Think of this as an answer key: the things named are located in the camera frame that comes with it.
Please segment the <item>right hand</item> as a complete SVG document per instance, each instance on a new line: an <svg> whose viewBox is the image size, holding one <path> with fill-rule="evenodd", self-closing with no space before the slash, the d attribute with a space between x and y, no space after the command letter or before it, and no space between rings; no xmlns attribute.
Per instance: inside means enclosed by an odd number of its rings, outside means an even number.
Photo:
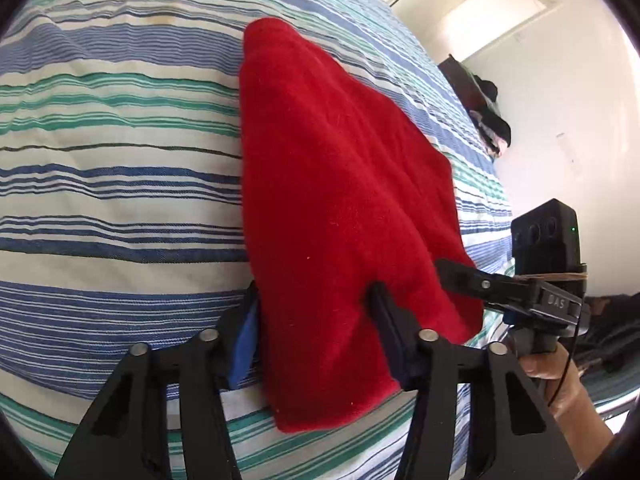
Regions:
<svg viewBox="0 0 640 480"><path fill-rule="evenodd" d="M587 470L613 440L591 402L578 368L559 342L547 354L518 358L530 378L546 383L544 398L581 471Z"/></svg>

